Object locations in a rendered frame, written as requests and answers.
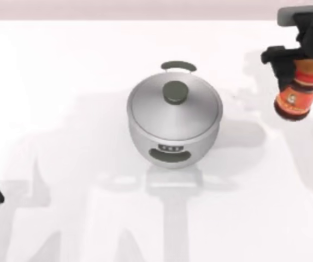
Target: lid knob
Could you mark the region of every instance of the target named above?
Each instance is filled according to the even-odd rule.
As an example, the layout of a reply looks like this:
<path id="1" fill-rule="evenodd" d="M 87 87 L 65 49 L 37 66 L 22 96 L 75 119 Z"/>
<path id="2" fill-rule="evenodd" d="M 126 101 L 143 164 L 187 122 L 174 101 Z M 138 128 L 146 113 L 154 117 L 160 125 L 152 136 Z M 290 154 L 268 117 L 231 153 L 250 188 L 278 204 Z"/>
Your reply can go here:
<path id="1" fill-rule="evenodd" d="M 183 82 L 171 81 L 163 86 L 162 92 L 167 103 L 171 105 L 180 105 L 187 99 L 189 88 Z"/>

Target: label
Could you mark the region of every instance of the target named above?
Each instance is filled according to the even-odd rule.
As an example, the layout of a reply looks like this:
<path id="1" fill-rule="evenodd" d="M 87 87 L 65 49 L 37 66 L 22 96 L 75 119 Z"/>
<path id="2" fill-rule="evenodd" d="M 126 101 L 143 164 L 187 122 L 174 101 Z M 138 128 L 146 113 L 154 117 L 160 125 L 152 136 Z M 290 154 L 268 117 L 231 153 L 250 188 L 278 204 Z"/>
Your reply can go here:
<path id="1" fill-rule="evenodd" d="M 301 93 L 289 85 L 276 97 L 276 102 L 288 114 L 303 115 L 310 110 L 313 104 L 313 92 Z"/>

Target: silver lid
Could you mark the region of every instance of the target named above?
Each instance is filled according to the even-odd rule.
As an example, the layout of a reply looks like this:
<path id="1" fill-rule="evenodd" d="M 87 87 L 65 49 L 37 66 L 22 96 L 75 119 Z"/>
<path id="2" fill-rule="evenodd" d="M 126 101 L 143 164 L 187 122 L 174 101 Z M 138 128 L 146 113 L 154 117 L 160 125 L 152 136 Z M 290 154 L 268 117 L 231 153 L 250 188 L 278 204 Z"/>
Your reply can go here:
<path id="1" fill-rule="evenodd" d="M 143 130 L 164 140 L 195 138 L 222 118 L 218 93 L 190 73 L 166 72 L 145 79 L 134 88 L 128 106 Z"/>

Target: red can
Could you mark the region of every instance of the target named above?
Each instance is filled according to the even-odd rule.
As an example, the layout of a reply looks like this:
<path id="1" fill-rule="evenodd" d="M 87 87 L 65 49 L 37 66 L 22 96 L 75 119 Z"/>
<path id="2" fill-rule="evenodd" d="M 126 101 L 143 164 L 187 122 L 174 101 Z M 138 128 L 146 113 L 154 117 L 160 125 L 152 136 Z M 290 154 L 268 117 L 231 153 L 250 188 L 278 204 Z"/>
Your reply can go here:
<path id="1" fill-rule="evenodd" d="M 297 121 L 307 117 L 313 104 L 313 60 L 297 60 L 294 63 L 295 78 L 282 88 L 274 106 L 284 119 Z"/>

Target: silver pot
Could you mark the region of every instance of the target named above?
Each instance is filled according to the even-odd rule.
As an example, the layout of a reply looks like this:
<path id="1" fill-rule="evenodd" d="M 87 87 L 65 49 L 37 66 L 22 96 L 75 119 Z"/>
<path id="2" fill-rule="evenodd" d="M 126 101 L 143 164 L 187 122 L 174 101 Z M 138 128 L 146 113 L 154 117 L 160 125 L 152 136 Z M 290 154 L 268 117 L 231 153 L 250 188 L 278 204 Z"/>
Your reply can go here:
<path id="1" fill-rule="evenodd" d="M 192 64 L 162 64 L 164 73 L 139 83 L 127 102 L 132 140 L 151 163 L 163 168 L 184 168 L 202 159 L 213 146 L 223 115 L 219 94 L 191 74 Z M 182 68 L 186 72 L 168 72 Z"/>

